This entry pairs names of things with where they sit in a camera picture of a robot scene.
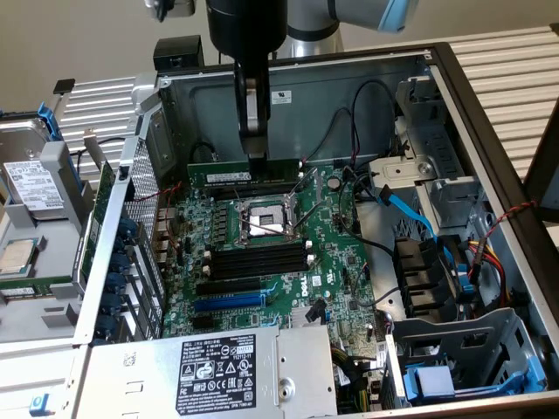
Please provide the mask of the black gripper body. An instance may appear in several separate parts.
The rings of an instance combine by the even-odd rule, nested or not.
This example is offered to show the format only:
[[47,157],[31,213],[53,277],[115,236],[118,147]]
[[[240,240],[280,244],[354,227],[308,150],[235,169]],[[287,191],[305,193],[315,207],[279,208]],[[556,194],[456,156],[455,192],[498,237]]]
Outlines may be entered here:
[[238,62],[266,58],[286,39],[287,1],[215,0],[206,9],[211,42]]

